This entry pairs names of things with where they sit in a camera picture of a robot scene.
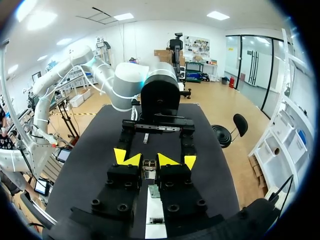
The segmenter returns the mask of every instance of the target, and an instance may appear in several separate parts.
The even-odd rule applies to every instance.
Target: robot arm
[[[39,97],[34,111],[33,136],[26,135],[26,139],[22,140],[25,158],[36,178],[40,176],[54,151],[52,144],[57,144],[54,137],[48,134],[50,103],[57,89],[53,85],[61,81],[74,66],[80,66],[85,72],[91,73],[101,86],[101,94],[107,94],[112,106],[122,112],[132,109],[131,100],[141,92],[148,77],[167,75],[177,80],[174,69],[168,63],[159,62],[148,67],[123,62],[113,70],[105,62],[95,58],[88,46],[71,51],[68,59],[40,77],[33,86],[33,93]],[[18,120],[13,119],[13,122],[15,125],[20,124]],[[19,150],[0,149],[0,168],[8,172],[30,172],[29,166]]]

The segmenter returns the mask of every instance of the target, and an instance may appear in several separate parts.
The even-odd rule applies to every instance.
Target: shelving unit
[[[254,155],[257,159],[269,190],[279,189],[293,175],[290,193],[294,194],[302,181],[303,171],[310,161],[316,133],[304,111],[284,93],[287,83],[292,78],[291,62],[305,75],[310,77],[313,76],[313,73],[305,62],[289,54],[286,31],[283,29],[282,33],[285,52],[282,89],[270,122],[249,157]],[[286,118],[290,124],[289,122],[287,125],[284,123]],[[294,148],[295,144],[300,144],[301,148]],[[293,149],[300,151],[299,157],[293,152]],[[283,192],[287,193],[288,188],[287,184]]]

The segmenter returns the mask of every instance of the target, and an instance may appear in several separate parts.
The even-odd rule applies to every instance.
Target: cardboard box
[[[252,155],[249,157],[249,162],[250,162],[251,167],[259,165],[255,155]]]
[[[154,55],[155,56],[168,56],[170,55],[170,50],[154,50]]]
[[[167,56],[167,55],[172,55],[173,54],[173,51],[171,50],[154,50],[154,55],[155,56]],[[179,52],[179,56],[180,57],[183,57],[184,56],[184,51],[181,50]]]
[[[262,170],[261,170],[259,165],[254,166],[253,170],[254,170],[254,174],[255,174],[256,178],[259,178],[260,176],[263,176]]]
[[[267,187],[266,179],[265,179],[265,177],[263,175],[258,177],[258,186],[261,189]]]
[[[172,65],[172,57],[171,56],[158,56],[160,62],[165,62]]]
[[[179,57],[180,66],[184,67],[186,65],[186,58],[184,56]]]

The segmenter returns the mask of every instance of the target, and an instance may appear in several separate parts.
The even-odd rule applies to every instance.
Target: bolt hole
[[[177,212],[179,210],[179,205],[173,204],[168,207],[169,212]]]

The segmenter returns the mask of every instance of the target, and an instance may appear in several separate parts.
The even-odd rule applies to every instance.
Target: storage bin
[[[274,120],[273,132],[280,142],[284,143],[294,129],[294,124],[288,114],[285,111],[279,112]]]
[[[74,96],[71,100],[70,103],[73,108],[79,107],[83,102],[84,102],[84,97],[81,94],[78,94]]]
[[[91,96],[91,90],[87,89],[84,93],[82,93],[83,99],[87,100]]]
[[[270,161],[272,158],[274,158],[276,155],[272,152],[270,146],[266,142],[266,140],[263,141],[263,144],[258,150],[258,154],[261,158],[261,161],[263,164],[267,163]]]
[[[296,164],[306,151],[306,145],[302,141],[298,132],[295,131],[293,140],[288,147],[288,152],[292,158],[293,163]]]

